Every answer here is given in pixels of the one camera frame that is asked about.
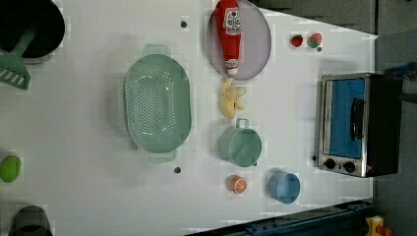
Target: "small red object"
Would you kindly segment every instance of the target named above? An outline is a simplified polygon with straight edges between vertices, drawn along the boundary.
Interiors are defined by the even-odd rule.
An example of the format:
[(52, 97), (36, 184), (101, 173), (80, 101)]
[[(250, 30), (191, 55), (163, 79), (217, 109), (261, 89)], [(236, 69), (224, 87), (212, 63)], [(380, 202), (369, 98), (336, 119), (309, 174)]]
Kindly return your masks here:
[(321, 33), (314, 33), (313, 35), (310, 36), (309, 40), (307, 41), (307, 43), (309, 44), (309, 46), (311, 48), (316, 48), (318, 47), (320, 44), (322, 44), (322, 34)]
[(392, 230), (384, 226), (379, 226), (377, 233), (381, 234), (381, 236), (392, 236)]
[(301, 34), (297, 34), (291, 38), (291, 45), (299, 47), (301, 44), (303, 44), (303, 36)]

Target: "black frying pan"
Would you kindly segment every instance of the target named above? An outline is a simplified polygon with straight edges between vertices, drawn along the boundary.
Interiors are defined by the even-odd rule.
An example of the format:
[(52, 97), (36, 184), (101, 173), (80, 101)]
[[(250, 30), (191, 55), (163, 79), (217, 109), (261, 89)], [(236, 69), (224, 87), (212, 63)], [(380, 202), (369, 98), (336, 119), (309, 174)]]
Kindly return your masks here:
[(58, 7), (51, 0), (0, 0), (0, 49), (10, 52), (19, 39), (36, 20), (37, 34), (24, 58), (40, 58), (61, 44), (65, 22)]

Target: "blue bowl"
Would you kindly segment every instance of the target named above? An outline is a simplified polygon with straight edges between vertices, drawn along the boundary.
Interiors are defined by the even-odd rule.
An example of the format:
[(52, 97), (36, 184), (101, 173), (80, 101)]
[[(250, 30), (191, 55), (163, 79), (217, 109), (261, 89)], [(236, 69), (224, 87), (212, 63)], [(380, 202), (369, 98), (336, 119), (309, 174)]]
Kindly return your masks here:
[(276, 173), (269, 179), (269, 193), (283, 204), (292, 204), (300, 195), (300, 180), (294, 174)]

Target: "toaster oven window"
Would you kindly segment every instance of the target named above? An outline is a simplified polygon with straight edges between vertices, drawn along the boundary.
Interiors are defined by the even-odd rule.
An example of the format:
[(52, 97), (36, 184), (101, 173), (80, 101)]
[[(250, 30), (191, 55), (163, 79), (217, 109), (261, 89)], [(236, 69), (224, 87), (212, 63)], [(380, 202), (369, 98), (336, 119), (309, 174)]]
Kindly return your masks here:
[(327, 99), (331, 102), (327, 104), (327, 111), (331, 113), (328, 154), (359, 159), (362, 154), (365, 80), (335, 80), (328, 83), (331, 83), (331, 92), (327, 94), (331, 95)]

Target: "toaster oven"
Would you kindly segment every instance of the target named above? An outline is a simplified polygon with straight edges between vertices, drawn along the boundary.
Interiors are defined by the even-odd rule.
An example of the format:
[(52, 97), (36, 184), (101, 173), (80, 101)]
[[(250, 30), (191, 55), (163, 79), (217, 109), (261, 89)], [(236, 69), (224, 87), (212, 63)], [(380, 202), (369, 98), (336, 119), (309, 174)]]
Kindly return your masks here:
[(398, 171), (402, 80), (323, 76), (319, 168), (357, 177)]

